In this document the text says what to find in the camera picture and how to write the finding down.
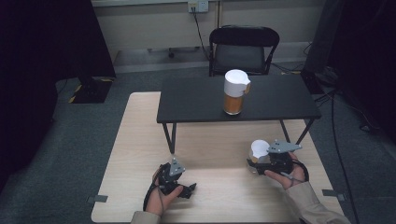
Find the gray carpet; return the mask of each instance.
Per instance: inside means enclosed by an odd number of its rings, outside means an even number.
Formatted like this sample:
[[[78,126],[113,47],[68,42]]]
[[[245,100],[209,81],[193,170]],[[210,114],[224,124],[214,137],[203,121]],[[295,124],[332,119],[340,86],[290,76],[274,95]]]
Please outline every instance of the gray carpet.
[[[167,77],[206,77],[207,72],[207,67],[197,67],[119,74],[98,105],[67,103],[78,81],[59,82],[55,122],[31,164],[9,178],[0,195],[0,223],[92,223],[86,199],[99,190],[129,95],[160,91]],[[328,101],[320,107],[323,117],[310,133],[334,189],[347,194],[332,136],[331,105]],[[394,223],[395,159],[388,151],[394,145],[385,146],[382,134],[361,131],[362,121],[336,95],[335,130],[360,222]],[[350,200],[341,205],[354,222]]]

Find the wrist strap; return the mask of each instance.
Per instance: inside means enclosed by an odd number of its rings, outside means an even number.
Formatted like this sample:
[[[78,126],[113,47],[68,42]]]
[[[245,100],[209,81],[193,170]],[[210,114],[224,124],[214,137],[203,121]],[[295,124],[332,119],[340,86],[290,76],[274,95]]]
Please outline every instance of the wrist strap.
[[[162,172],[163,172],[163,165],[160,165],[160,168],[158,169],[157,174],[155,174],[155,176],[152,178],[151,185],[148,188],[148,192],[146,193],[145,201],[143,202],[143,211],[145,211],[145,212],[146,212],[146,208],[149,203],[149,196],[150,196],[151,192],[159,187],[158,185],[155,185],[155,181],[157,180],[158,176]]]
[[[306,169],[305,165],[302,162],[297,161],[297,160],[292,160],[292,162],[296,165],[299,165],[301,168],[303,168],[305,181],[309,181],[309,173],[308,173],[308,169]]]

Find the person's right hand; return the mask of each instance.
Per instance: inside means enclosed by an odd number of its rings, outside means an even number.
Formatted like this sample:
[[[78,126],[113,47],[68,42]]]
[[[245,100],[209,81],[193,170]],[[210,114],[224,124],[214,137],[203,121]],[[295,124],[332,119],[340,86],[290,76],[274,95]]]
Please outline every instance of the person's right hand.
[[[158,172],[160,172],[160,169],[155,172],[153,178],[155,178]],[[155,185],[159,185],[158,177],[155,180]],[[181,193],[181,191],[183,191],[183,186],[178,186],[170,194],[163,195],[159,187],[155,188],[149,195],[146,212],[150,212],[161,217],[166,209],[168,209],[171,202]]]
[[[292,152],[289,152],[289,154],[293,160],[297,160],[297,157]],[[301,168],[301,166],[297,164],[293,164],[293,171],[291,171],[290,173],[294,180],[290,180],[286,176],[279,175],[270,170],[266,170],[264,173],[271,179],[279,182],[282,185],[283,189],[289,189],[295,185],[305,182],[304,170],[303,168]]]

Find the black table leg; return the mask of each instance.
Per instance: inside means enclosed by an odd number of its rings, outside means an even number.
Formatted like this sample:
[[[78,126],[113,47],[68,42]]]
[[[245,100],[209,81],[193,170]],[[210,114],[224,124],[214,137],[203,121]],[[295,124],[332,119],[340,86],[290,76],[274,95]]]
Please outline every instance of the black table leg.
[[[283,134],[285,134],[286,141],[290,142],[289,134],[288,134],[288,131],[286,130],[285,123],[283,122],[283,119],[280,120],[280,125],[282,125],[282,130],[283,130]]]
[[[163,131],[165,132],[166,141],[168,142],[169,151],[175,154],[175,142],[176,142],[176,123],[173,123],[172,127],[172,138],[169,136],[168,126],[163,123]]]
[[[310,119],[308,124],[306,125],[305,129],[303,130],[303,133],[300,135],[300,138],[297,140],[296,145],[299,145],[301,143],[301,141],[303,141],[303,138],[305,137],[305,135],[308,132],[309,128],[311,127],[312,123],[314,123],[314,120]]]

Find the wall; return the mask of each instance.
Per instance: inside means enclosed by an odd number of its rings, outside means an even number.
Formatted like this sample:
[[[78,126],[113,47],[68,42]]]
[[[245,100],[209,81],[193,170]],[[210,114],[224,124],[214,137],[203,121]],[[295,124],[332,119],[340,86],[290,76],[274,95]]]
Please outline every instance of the wall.
[[[192,14],[187,12],[186,2],[113,7],[98,7],[100,1],[92,2],[110,51],[201,46],[197,25]],[[217,27],[218,21],[219,25],[271,27],[279,32],[280,47],[289,43],[306,44],[314,36],[323,2],[262,0],[221,1],[218,4],[210,1],[209,12],[197,14],[197,20],[206,46],[210,32]]]

